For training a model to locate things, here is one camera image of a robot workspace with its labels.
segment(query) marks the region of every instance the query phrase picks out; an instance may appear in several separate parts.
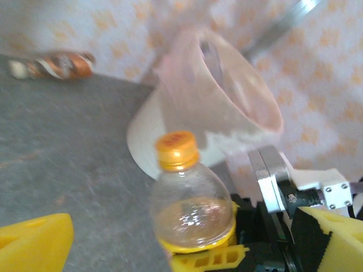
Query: clear plastic bottle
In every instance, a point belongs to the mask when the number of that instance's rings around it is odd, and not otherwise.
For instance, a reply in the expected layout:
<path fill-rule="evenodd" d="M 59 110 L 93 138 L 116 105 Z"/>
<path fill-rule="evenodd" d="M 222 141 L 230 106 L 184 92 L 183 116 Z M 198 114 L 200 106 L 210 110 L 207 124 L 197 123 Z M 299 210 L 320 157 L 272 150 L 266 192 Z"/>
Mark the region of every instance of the clear plastic bottle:
<path fill-rule="evenodd" d="M 170 133 L 155 147 L 163 170 L 151 194 L 151 217 L 159 242 L 172 253 L 228 243 L 235 228 L 233 204 L 222 181 L 199 163 L 194 135 Z"/>

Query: orange floral pattern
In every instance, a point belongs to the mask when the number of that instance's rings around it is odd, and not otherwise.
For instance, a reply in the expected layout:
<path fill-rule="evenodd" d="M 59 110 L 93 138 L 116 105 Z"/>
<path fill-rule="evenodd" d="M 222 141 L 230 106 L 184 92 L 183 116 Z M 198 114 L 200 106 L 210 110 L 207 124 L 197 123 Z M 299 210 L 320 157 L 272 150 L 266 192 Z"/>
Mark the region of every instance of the orange floral pattern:
<path fill-rule="evenodd" d="M 96 72 L 140 82 L 184 26 L 208 26 L 242 50 L 296 1 L 41 3 L 18 0 L 19 8 L 0 10 L 0 53 L 89 50 Z M 280 147 L 297 167 L 338 167 L 355 180 L 363 175 L 361 25 L 363 1 L 327 0 L 252 62 L 281 108 Z"/>

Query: brown bottle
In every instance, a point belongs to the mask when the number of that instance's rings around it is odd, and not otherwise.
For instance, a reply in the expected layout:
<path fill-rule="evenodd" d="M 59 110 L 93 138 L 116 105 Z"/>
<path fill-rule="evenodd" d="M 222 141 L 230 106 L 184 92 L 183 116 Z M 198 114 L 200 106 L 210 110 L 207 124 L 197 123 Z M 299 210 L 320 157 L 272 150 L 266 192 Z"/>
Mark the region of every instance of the brown bottle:
<path fill-rule="evenodd" d="M 33 61 L 9 61 L 10 73 L 17 79 L 53 77 L 77 79 L 93 74 L 95 58 L 91 53 L 57 52 Z"/>

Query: orange bottle cap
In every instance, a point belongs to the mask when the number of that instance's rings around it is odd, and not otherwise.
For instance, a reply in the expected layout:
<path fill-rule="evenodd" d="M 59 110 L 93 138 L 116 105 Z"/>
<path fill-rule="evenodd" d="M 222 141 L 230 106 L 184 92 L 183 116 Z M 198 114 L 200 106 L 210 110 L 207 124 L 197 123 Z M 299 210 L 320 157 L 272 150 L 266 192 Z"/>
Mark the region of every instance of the orange bottle cap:
<path fill-rule="evenodd" d="M 199 161 L 194 135 L 189 131 L 175 131 L 161 137 L 155 145 L 160 167 L 165 171 L 182 171 Z"/>

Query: screw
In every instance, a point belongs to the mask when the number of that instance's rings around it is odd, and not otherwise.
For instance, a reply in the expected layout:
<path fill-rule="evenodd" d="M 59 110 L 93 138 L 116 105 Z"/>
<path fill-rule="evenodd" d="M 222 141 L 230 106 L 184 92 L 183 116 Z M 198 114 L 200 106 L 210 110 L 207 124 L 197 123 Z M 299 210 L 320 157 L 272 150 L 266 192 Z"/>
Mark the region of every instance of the screw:
<path fill-rule="evenodd" d="M 297 200 L 297 198 L 296 198 L 296 196 L 294 194 L 289 194 L 288 197 L 289 197 L 289 202 L 290 203 L 295 203 L 296 200 Z"/>

